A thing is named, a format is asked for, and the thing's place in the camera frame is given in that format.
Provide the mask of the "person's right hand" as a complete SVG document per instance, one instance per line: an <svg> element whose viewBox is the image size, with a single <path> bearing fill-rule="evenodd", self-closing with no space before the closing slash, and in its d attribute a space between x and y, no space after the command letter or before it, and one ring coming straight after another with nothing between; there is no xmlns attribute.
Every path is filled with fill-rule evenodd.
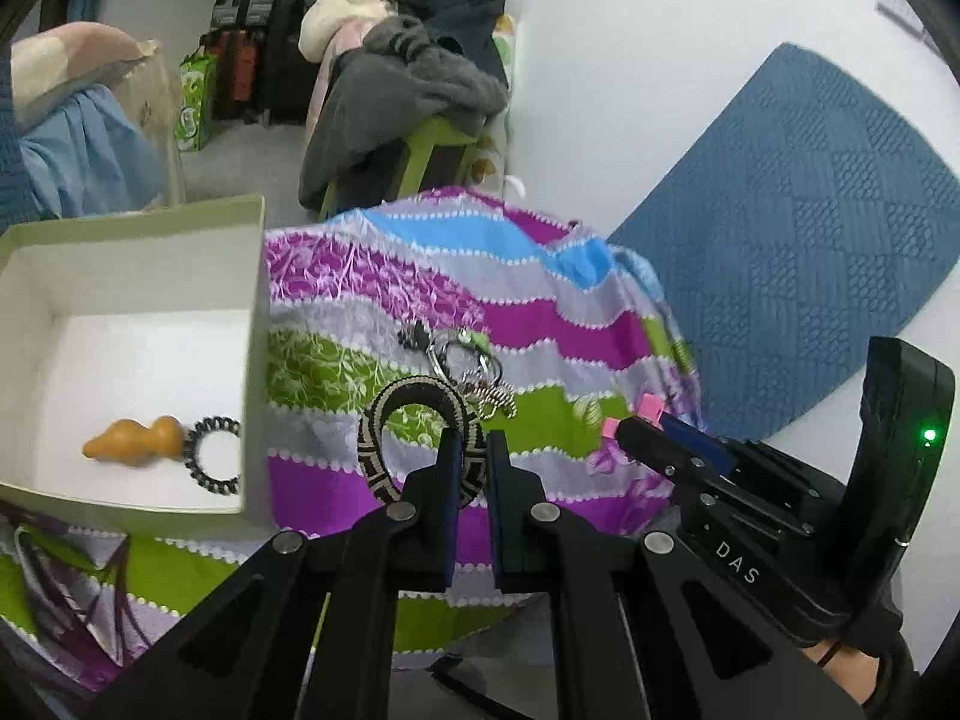
<svg viewBox="0 0 960 720"><path fill-rule="evenodd" d="M822 640L804 649L864 710L867 718L901 718L918 683L918 671L903 635L884 655L870 656L836 640Z"/></svg>

